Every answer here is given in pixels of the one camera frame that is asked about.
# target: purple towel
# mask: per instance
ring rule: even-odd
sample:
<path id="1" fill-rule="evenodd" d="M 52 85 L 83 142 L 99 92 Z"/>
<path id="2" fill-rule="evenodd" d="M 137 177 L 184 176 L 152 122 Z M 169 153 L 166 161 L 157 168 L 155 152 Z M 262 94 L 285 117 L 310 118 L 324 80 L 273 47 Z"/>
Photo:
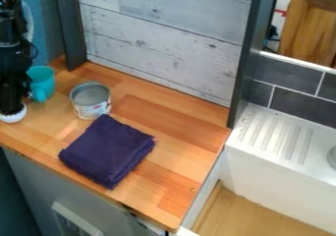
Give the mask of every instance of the purple towel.
<path id="1" fill-rule="evenodd" d="M 58 156 L 68 167 L 113 189 L 154 146 L 153 136 L 104 114 Z"/>

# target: teal mug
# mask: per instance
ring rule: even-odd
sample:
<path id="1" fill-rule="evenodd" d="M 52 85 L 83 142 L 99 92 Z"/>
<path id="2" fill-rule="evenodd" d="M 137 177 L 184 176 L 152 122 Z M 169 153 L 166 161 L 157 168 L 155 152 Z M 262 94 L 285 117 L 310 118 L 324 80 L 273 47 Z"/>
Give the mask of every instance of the teal mug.
<path id="1" fill-rule="evenodd" d="M 27 71 L 31 78 L 31 96 L 37 102 L 45 102 L 55 93 L 55 72 L 50 67 L 30 67 Z"/>

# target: metal tin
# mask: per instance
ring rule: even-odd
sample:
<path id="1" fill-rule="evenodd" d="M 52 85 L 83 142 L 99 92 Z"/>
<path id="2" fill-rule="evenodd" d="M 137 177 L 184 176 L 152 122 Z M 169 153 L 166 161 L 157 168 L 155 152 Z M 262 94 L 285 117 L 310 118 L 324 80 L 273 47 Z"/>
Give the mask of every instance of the metal tin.
<path id="1" fill-rule="evenodd" d="M 96 82 L 81 84 L 72 89 L 69 95 L 76 115 L 84 120 L 94 120 L 111 111 L 110 90 Z"/>

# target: white base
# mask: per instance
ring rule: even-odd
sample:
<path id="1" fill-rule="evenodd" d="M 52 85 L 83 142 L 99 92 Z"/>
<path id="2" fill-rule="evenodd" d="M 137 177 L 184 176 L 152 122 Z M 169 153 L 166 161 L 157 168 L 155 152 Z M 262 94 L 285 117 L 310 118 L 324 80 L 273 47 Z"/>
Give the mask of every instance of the white base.
<path id="1" fill-rule="evenodd" d="M 15 123 L 21 121 L 27 114 L 27 107 L 23 103 L 24 108 L 21 110 L 21 112 L 13 115 L 3 115 L 0 114 L 0 121 L 6 122 L 6 123 Z"/>
<path id="2" fill-rule="evenodd" d="M 251 117 L 251 110 L 256 110 L 256 115 L 249 125 L 246 114 L 250 112 Z M 336 171 L 326 160 L 336 144 L 335 130 L 254 105 L 240 121 L 225 147 L 224 186 L 252 202 L 335 234 Z M 291 124 L 287 134 L 280 134 L 287 122 Z M 311 139 L 309 130 L 313 130 Z M 281 137 L 280 149 L 274 149 Z M 299 163 L 302 155 L 305 160 Z"/>

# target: white grout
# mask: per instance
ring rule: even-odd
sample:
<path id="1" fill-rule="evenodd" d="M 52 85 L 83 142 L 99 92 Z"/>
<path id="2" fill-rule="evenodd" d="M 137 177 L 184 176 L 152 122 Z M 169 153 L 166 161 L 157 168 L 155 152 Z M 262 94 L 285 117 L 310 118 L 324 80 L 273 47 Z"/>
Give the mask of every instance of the white grout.
<path id="1" fill-rule="evenodd" d="M 272 93 L 271 93 L 271 98 L 268 102 L 268 106 L 267 108 L 269 108 L 269 105 L 271 103 L 271 99 L 273 98 L 273 93 L 274 93 L 274 89 L 275 88 L 280 88 L 280 89 L 285 89 L 285 90 L 289 90 L 289 91 L 293 91 L 293 92 L 297 92 L 297 93 L 300 93 L 300 94 L 303 94 L 303 95 L 306 95 L 306 96 L 310 96 L 310 97 L 314 97 L 314 98 L 319 98 L 319 99 L 322 99 L 322 100 L 325 100 L 325 101 L 329 101 L 329 102 L 332 102 L 332 103 L 336 103 L 335 100 L 332 100 L 332 99 L 327 99 L 327 98 L 323 98 L 323 97 L 320 97 L 320 96 L 316 96 L 316 95 L 313 95 L 313 94 L 309 94 L 309 93 L 306 93 L 306 92 L 303 92 L 303 91 L 299 91 L 299 90 L 295 90 L 295 89 L 291 89 L 291 88 L 285 88 L 285 87 L 281 87 L 281 86 L 277 86 L 277 85 L 274 85 L 274 84 L 271 84 L 271 83 L 266 83 L 266 82 L 263 82 L 263 81 L 259 81 L 259 80 L 254 80 L 258 83 L 263 83 L 263 84 L 266 84 L 266 85 L 269 85 L 269 86 L 272 86 L 273 87 L 273 90 L 272 90 Z"/>
<path id="2" fill-rule="evenodd" d="M 275 86 L 272 86 L 272 91 L 271 91 L 271 95 L 269 96 L 269 101 L 268 101 L 268 104 L 267 104 L 267 108 L 270 108 L 270 105 L 272 104 L 274 91 L 275 91 Z"/>
<path id="3" fill-rule="evenodd" d="M 317 86 L 317 89 L 316 89 L 315 96 L 318 96 L 318 93 L 319 93 L 319 90 L 321 89 L 321 86 L 322 86 L 324 77 L 325 77 L 325 72 L 322 74 L 321 79 L 319 80 L 319 83 L 318 83 L 318 86 Z"/>
<path id="4" fill-rule="evenodd" d="M 264 83 L 264 84 L 267 84 L 267 85 L 270 85 L 270 86 L 273 86 L 273 87 L 277 87 L 277 88 L 280 88 L 280 89 L 286 89 L 286 90 L 294 91 L 294 92 L 301 93 L 301 94 L 304 94 L 304 95 L 313 96 L 313 94 L 309 94 L 309 93 L 306 93 L 306 92 L 303 92 L 303 91 L 299 91 L 299 90 L 295 90 L 295 89 L 291 89 L 291 88 L 285 88 L 285 87 L 282 87 L 282 86 L 277 86 L 275 84 L 263 82 L 263 81 L 260 81 L 260 80 L 255 80 L 255 81 L 259 82 L 259 83 Z"/>

